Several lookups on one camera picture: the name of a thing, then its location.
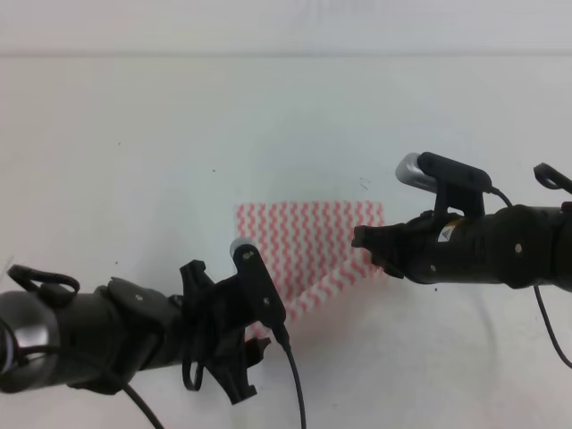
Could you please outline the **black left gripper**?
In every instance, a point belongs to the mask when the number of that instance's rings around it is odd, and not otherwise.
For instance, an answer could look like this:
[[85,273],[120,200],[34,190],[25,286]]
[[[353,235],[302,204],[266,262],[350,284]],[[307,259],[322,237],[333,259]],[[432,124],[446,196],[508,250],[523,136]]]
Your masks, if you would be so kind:
[[181,369],[189,391],[199,391],[208,371],[236,405],[257,394],[248,381],[248,369],[264,359],[270,338],[246,338],[255,322],[237,275],[214,282],[206,265],[193,260],[180,269]]

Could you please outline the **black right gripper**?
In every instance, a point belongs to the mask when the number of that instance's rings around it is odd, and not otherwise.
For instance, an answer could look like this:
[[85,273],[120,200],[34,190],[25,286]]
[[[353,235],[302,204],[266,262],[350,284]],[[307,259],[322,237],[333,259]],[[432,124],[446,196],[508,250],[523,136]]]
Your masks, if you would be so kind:
[[356,226],[351,246],[392,250],[392,260],[371,253],[371,263],[390,277],[414,283],[468,283],[454,244],[468,225],[469,220],[458,214],[435,216],[427,211],[406,223]]

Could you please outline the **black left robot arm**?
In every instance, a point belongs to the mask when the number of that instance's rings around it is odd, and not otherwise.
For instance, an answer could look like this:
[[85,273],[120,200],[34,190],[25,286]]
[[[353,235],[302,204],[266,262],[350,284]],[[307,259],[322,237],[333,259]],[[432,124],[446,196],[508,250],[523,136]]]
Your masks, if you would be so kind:
[[83,293],[64,274],[7,273],[18,290],[1,296],[4,393],[67,385],[113,395],[138,372],[180,366],[190,391],[209,373],[232,403],[256,394],[248,370],[269,340],[246,335],[256,314],[238,276],[214,282],[192,261],[182,294],[165,296],[118,277]]

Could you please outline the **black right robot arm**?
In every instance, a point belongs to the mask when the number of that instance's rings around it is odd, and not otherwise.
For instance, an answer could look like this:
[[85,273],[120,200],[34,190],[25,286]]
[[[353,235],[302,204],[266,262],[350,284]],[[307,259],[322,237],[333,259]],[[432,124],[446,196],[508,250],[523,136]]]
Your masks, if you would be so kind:
[[354,248],[389,276],[419,284],[505,284],[571,289],[571,213],[516,205],[469,218],[421,216],[392,226],[360,225]]

